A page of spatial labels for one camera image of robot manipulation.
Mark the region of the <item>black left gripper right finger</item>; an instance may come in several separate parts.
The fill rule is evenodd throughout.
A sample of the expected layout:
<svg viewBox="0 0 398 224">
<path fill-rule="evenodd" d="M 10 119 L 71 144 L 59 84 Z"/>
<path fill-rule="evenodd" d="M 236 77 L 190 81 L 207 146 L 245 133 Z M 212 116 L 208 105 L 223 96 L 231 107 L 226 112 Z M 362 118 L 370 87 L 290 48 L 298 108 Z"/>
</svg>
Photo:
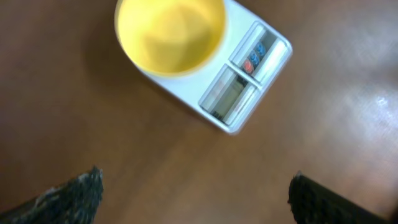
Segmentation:
<svg viewBox="0 0 398 224">
<path fill-rule="evenodd" d="M 386 224 L 387 220 L 363 209 L 303 175 L 289 184 L 290 211 L 298 224 Z"/>
</svg>

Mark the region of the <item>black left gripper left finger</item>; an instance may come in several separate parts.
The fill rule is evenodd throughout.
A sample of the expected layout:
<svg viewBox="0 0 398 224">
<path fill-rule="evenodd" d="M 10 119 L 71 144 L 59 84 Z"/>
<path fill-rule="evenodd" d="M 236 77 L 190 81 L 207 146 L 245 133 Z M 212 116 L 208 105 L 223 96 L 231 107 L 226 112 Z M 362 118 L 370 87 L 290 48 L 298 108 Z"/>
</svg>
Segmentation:
<svg viewBox="0 0 398 224">
<path fill-rule="evenodd" d="M 1 223 L 92 224 L 103 199 L 103 171 L 93 167 L 1 213 Z"/>
</svg>

